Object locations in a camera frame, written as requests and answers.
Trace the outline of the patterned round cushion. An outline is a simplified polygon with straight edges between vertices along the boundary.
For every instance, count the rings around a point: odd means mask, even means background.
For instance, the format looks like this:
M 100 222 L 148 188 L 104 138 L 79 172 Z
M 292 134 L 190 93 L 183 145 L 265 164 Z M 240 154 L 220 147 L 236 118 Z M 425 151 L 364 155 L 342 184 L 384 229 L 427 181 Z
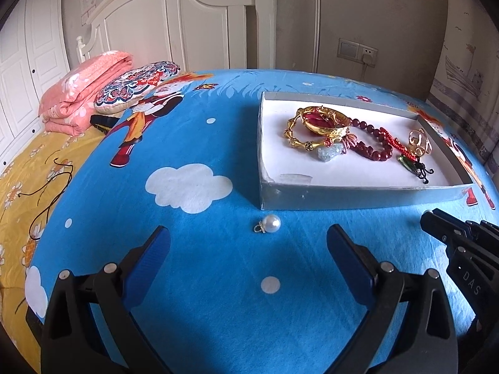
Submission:
M 148 63 L 131 69 L 98 91 L 94 100 L 95 111 L 103 115 L 122 112 L 161 82 L 179 75 L 180 71 L 180 66 L 170 61 Z

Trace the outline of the black yellow folded item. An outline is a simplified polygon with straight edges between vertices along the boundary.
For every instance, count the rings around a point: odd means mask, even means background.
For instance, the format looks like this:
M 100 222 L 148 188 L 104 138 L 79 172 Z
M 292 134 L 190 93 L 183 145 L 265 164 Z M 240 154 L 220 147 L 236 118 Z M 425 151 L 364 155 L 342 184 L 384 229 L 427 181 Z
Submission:
M 107 135 L 118 123 L 118 117 L 110 117 L 101 114 L 94 114 L 90 116 L 90 125 L 98 131 Z

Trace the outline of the white wooden headboard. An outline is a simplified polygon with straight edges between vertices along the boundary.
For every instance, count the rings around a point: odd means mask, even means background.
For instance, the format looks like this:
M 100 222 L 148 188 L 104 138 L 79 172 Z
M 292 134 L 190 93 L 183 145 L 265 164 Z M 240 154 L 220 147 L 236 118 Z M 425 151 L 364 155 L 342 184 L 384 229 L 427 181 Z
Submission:
M 255 10 L 256 65 L 276 66 L 277 0 L 103 0 L 77 39 L 78 60 L 127 51 L 140 67 L 168 60 L 183 71 L 245 69 L 247 9 Z

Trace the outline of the ship pattern curtain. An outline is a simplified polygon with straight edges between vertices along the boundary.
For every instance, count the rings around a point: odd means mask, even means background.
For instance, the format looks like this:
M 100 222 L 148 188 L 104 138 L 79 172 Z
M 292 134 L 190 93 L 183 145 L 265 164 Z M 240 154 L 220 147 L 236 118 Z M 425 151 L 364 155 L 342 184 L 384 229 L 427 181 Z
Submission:
M 498 164 L 498 30 L 480 0 L 448 0 L 442 51 L 427 101 L 476 156 Z

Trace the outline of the pink folded quilt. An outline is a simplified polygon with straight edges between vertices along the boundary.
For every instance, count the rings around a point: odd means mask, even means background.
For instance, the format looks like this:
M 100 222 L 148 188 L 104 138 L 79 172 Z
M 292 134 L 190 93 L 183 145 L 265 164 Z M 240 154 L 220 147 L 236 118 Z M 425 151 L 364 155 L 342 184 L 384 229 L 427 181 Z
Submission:
M 47 132 L 77 136 L 90 127 L 97 93 L 133 68 L 125 51 L 105 51 L 64 75 L 42 96 L 38 115 Z

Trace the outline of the wall socket switch panel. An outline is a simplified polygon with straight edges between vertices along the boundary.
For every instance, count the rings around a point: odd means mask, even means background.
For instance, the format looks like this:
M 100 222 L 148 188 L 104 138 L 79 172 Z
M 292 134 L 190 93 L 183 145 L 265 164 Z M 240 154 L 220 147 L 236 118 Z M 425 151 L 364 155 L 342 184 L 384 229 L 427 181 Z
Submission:
M 374 68 L 377 62 L 378 50 L 355 41 L 340 38 L 337 46 L 337 56 L 355 63 Z

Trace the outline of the yellow daisy bedsheet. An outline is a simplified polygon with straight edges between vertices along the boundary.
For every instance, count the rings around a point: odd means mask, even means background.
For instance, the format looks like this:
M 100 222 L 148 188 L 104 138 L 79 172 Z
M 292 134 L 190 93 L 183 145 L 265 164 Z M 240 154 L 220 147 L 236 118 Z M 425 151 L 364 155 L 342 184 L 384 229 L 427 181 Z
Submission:
M 1 172 L 1 324 L 30 366 L 40 371 L 40 347 L 26 321 L 25 276 L 57 194 L 103 139 L 42 132 Z

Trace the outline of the red flower brooch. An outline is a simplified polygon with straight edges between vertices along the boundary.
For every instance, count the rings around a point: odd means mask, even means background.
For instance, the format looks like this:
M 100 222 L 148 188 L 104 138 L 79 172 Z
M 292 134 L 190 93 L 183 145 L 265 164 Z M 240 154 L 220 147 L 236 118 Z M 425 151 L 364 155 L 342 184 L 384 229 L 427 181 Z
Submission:
M 304 124 L 312 127 L 335 127 L 335 121 L 328 115 L 320 112 L 309 112 L 302 116 Z

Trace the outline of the gold interlocked ring bangle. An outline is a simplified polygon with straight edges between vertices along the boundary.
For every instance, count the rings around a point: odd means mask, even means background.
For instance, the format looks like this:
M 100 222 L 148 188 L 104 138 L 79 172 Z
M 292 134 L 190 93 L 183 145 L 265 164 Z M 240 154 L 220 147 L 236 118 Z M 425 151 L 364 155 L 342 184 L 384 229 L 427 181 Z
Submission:
M 408 135 L 409 152 L 416 158 L 421 158 L 432 153 L 432 145 L 425 130 L 412 129 Z

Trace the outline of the paper notice on wall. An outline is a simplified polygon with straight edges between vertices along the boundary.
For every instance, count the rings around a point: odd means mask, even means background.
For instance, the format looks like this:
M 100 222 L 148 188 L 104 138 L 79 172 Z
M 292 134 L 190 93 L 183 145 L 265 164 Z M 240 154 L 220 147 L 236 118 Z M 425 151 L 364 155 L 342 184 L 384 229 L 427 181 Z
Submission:
M 80 0 L 81 25 L 85 25 L 87 20 L 96 8 L 96 0 Z

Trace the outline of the white wall pipe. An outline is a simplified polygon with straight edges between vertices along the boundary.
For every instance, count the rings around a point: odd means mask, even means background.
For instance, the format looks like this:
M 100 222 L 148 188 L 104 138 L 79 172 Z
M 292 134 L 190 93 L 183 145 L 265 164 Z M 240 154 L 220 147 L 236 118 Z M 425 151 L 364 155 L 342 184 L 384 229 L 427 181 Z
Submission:
M 315 0 L 315 20 L 314 20 L 314 46 L 312 58 L 312 73 L 318 72 L 320 38 L 321 38 L 321 13 L 322 0 Z

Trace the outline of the wide gold bangle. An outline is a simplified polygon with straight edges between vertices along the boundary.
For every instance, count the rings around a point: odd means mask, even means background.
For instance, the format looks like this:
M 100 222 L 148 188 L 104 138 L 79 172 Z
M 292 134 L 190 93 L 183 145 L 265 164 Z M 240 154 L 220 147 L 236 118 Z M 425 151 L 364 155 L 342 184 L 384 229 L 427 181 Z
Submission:
M 298 118 L 312 133 L 325 138 L 341 139 L 349 133 L 351 120 L 342 112 L 325 106 L 299 108 Z

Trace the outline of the white pearl pendant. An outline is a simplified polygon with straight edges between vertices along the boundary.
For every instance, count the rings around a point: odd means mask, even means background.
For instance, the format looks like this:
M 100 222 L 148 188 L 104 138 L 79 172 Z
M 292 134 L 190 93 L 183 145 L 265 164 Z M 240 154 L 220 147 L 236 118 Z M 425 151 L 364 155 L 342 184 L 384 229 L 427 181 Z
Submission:
M 255 226 L 254 233 L 276 233 L 282 226 L 281 219 L 274 213 L 269 213 L 263 217 Z

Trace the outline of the blue cartoon tablecloth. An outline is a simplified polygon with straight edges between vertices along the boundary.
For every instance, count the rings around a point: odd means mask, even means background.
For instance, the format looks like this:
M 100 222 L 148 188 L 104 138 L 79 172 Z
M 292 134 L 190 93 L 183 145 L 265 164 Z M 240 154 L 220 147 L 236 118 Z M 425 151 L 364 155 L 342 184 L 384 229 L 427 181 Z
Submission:
M 133 315 L 178 373 L 318 373 L 363 312 L 327 251 L 342 228 L 398 268 L 448 265 L 419 227 L 428 205 L 465 219 L 498 220 L 498 191 L 481 159 L 433 107 L 354 80 L 284 70 L 210 71 L 176 87 L 181 102 L 132 150 L 120 120 L 63 193 L 36 248 L 25 300 L 44 318 L 57 274 L 116 262 L 159 225 L 169 255 Z M 472 180 L 461 199 L 373 209 L 264 210 L 257 138 L 266 92 L 360 100 L 417 113 Z M 267 214 L 276 233 L 254 233 Z

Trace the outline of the pale blue crystal pendant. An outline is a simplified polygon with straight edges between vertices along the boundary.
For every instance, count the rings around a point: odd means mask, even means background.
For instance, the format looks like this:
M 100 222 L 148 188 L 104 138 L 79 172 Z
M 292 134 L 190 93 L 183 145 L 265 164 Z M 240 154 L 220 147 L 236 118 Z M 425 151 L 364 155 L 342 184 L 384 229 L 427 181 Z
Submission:
M 348 133 L 339 140 L 328 145 L 322 145 L 317 149 L 317 158 L 322 162 L 329 162 L 338 156 L 346 155 L 349 150 L 355 148 L 358 138 L 353 133 Z

